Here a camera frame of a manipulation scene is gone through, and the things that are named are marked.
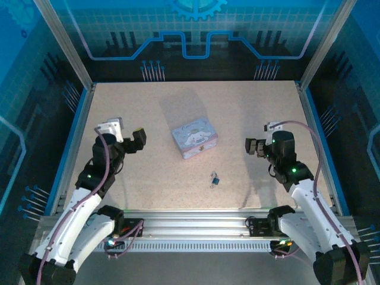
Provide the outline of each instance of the cartoon character print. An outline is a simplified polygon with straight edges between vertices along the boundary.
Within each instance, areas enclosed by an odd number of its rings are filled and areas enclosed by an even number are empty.
[[[210,136],[211,133],[210,132],[204,132],[204,131],[199,131],[199,132],[196,132],[194,134],[191,134],[187,141],[185,142],[185,145],[198,145],[198,144],[202,144],[204,143],[205,141],[208,140],[208,136]]]

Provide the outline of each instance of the small box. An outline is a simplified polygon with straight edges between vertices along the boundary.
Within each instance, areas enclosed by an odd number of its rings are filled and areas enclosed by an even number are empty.
[[[218,139],[215,129],[205,117],[174,129],[172,135],[184,159],[215,147]]]

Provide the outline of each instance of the speckled tabletop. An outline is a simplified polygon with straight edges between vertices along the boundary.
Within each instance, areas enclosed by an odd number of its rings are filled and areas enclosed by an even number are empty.
[[[184,160],[171,130],[206,116],[217,147]],[[125,157],[103,204],[123,209],[271,208],[294,201],[268,174],[268,162],[245,153],[245,138],[265,138],[263,125],[286,119],[306,122],[293,81],[221,81],[97,84],[81,140],[68,197],[92,157],[94,127],[122,117],[123,136],[143,127],[147,145]],[[315,173],[318,160],[310,133],[286,125],[296,139],[297,158]],[[216,171],[220,183],[210,189]],[[319,190],[328,191],[321,175]]]

